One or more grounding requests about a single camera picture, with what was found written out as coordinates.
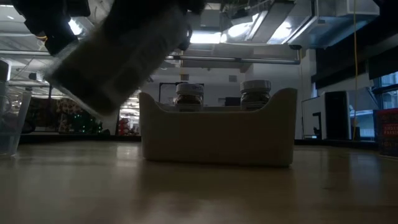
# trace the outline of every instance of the glass jar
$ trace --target glass jar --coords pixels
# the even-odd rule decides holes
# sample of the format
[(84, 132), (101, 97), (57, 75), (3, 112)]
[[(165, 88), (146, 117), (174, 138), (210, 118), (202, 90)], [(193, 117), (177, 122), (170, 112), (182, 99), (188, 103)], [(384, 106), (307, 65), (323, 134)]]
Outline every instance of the glass jar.
[(195, 112), (203, 109), (203, 86), (181, 83), (177, 85), (175, 106), (179, 112)]
[(261, 109), (269, 101), (271, 82), (267, 80), (252, 80), (241, 83), (241, 109), (255, 111)]

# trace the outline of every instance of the metal lid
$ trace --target metal lid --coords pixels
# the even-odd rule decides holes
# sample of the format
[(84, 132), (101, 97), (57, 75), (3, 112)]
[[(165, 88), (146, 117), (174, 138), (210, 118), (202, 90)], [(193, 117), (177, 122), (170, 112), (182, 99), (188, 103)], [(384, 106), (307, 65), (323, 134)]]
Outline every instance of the metal lid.
[(203, 95), (203, 85), (181, 83), (177, 85), (177, 94)]
[(271, 91), (271, 82), (268, 80), (251, 80), (242, 82), (241, 93), (248, 91), (269, 92)]

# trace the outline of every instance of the pipe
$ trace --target pipe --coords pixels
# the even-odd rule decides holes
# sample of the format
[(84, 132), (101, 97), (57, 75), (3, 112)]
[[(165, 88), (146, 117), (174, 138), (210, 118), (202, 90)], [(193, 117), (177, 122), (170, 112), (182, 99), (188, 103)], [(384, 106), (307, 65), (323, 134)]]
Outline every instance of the pipe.
[(31, 85), (31, 84), (8, 84), (9, 87), (34, 87), (34, 88), (50, 88), (50, 85)]
[(18, 33), (7, 33), (0, 32), (0, 37), (31, 37), (33, 34), (18, 34)]
[[(0, 56), (12, 57), (16, 55), (30, 57), (51, 57), (48, 52), (28, 51), (28, 50), (0, 50)], [(166, 60), (197, 60), (207, 62), (237, 62), (237, 63), (268, 63), (281, 65), (298, 65), (299, 60), (279, 59), (279, 58), (239, 58), (239, 57), (207, 57), (196, 55), (169, 55)]]

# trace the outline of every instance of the wooden table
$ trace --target wooden table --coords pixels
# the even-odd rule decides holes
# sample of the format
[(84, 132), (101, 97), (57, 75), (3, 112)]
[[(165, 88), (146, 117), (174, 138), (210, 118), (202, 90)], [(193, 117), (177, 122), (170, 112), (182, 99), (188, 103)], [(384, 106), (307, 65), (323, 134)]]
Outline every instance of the wooden table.
[(398, 223), (398, 161), (297, 147), (288, 169), (146, 162), (139, 144), (23, 145), (0, 223)]

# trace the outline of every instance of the clear plastic cup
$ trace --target clear plastic cup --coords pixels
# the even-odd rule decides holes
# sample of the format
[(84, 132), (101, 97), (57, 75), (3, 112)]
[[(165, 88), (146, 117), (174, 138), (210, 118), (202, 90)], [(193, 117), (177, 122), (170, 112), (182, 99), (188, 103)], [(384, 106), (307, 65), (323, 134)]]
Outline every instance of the clear plastic cup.
[(17, 152), (31, 97), (26, 91), (10, 91), (7, 83), (0, 82), (0, 156)]

